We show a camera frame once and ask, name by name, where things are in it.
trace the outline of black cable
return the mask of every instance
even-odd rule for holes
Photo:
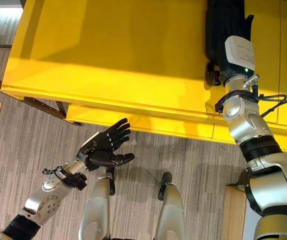
[[[260,94],[258,96],[258,85],[254,84],[252,86],[252,93],[253,95],[258,99],[258,101],[265,101],[265,102],[278,102],[275,106],[272,108],[269,108],[267,111],[265,111],[260,116],[264,118],[269,113],[273,112],[276,108],[278,108],[281,105],[287,104],[287,95],[286,94],[276,94],[276,95],[270,95],[270,96],[264,96],[263,94]]]
[[[264,96],[263,94],[260,94],[259,100],[265,101],[265,102],[278,102],[274,107],[268,109],[260,116],[264,118],[269,113],[273,112],[276,108],[278,108],[281,105],[287,104],[287,95],[286,94],[277,94],[277,95],[270,95],[270,96]]]

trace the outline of silver robot leg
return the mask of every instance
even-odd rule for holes
[[[170,175],[170,181],[165,182],[165,175]],[[183,201],[176,185],[171,182],[171,174],[162,176],[161,189],[163,203],[159,214],[154,240],[185,240],[186,225]]]
[[[79,240],[110,239],[110,180],[111,172],[102,174],[91,190],[79,228]]]

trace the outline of wooden panel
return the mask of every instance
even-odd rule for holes
[[[246,194],[232,186],[225,187],[222,240],[241,240],[243,238],[246,213]]]

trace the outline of robotic hand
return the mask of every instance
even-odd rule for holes
[[[97,132],[81,146],[76,157],[86,162],[89,171],[99,167],[114,168],[135,158],[132,153],[113,153],[129,140],[130,124],[127,121],[127,118],[121,119],[106,131]]]
[[[42,173],[46,178],[42,187],[28,198],[18,215],[0,232],[0,240],[31,240],[56,213],[62,200],[73,188],[82,190],[87,185],[86,172],[107,167],[107,172],[113,175],[115,167],[133,160],[135,156],[132,153],[114,154],[129,140],[130,124],[127,121],[124,118],[106,131],[93,135],[81,146],[73,162],[66,162],[54,170],[45,168]]]

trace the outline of robot forearm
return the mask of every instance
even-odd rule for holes
[[[18,215],[0,233],[0,240],[32,239],[40,227],[56,213],[71,190],[74,187],[81,190],[86,185],[83,174],[87,170],[86,164],[80,159],[53,171],[44,170],[47,177],[42,187],[28,198]]]

